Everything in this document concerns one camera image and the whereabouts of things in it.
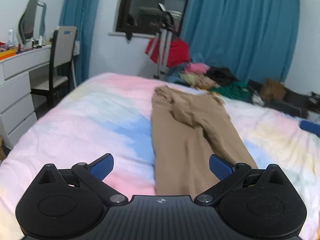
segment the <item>dresser drawer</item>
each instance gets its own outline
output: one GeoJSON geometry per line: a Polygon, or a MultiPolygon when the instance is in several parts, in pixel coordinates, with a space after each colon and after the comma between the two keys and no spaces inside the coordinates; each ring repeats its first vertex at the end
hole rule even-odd
{"type": "Polygon", "coordinates": [[[51,49],[42,49],[39,51],[32,51],[32,53],[22,53],[18,57],[5,61],[4,64],[4,78],[8,79],[17,75],[29,68],[38,66],[50,61],[51,49]]]}
{"type": "Polygon", "coordinates": [[[0,85],[4,84],[3,63],[0,63],[0,85]]]}
{"type": "Polygon", "coordinates": [[[27,95],[1,114],[4,130],[9,134],[34,111],[31,95],[27,95]]]}
{"type": "Polygon", "coordinates": [[[28,73],[0,86],[0,113],[30,92],[28,73]]]}
{"type": "Polygon", "coordinates": [[[37,121],[36,113],[32,113],[27,119],[25,119],[21,124],[17,126],[9,134],[9,140],[11,142],[11,147],[15,146],[22,135],[24,135],[33,124],[37,121]]]}

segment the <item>window sill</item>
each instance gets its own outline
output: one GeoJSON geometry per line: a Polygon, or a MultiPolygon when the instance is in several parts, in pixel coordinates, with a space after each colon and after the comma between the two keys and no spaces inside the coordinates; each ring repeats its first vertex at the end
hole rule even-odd
{"type": "MultiPolygon", "coordinates": [[[[125,33],[120,33],[120,32],[111,32],[108,33],[109,36],[122,36],[125,37],[125,33]]],[[[155,36],[154,35],[150,35],[150,34],[142,34],[142,33],[133,33],[132,37],[134,38],[143,38],[143,39],[152,39],[155,36]]]]}

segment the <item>desk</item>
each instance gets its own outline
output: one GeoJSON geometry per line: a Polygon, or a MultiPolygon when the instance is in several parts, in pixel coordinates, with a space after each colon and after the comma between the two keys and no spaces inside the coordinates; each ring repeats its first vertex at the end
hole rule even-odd
{"type": "Polygon", "coordinates": [[[0,61],[0,136],[9,149],[37,121],[29,72],[48,65],[50,51],[48,45],[0,61]]]}

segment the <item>window frame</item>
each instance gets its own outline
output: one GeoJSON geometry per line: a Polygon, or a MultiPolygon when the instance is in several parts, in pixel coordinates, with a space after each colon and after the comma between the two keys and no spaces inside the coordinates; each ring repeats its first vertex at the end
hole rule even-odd
{"type": "MultiPolygon", "coordinates": [[[[177,33],[177,36],[180,36],[181,27],[182,27],[183,19],[187,9],[188,1],[189,0],[185,1],[184,9],[182,12],[182,18],[180,21],[180,29],[177,33]]],[[[155,35],[158,30],[158,28],[156,27],[140,27],[140,26],[126,25],[125,19],[127,19],[129,15],[130,3],[131,3],[131,0],[120,0],[120,6],[118,9],[118,18],[116,22],[116,32],[120,32],[120,33],[131,32],[131,33],[138,33],[138,34],[155,35]]]]}

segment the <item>chair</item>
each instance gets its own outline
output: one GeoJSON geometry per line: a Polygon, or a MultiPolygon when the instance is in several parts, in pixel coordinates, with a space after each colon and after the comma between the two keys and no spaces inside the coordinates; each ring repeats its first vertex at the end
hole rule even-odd
{"type": "Polygon", "coordinates": [[[54,31],[49,75],[37,77],[30,81],[31,94],[45,96],[49,109],[54,107],[54,94],[58,90],[64,88],[70,92],[70,71],[76,34],[77,28],[75,26],[60,26],[54,31]],[[54,70],[61,65],[68,68],[67,76],[54,75],[54,70]]]}

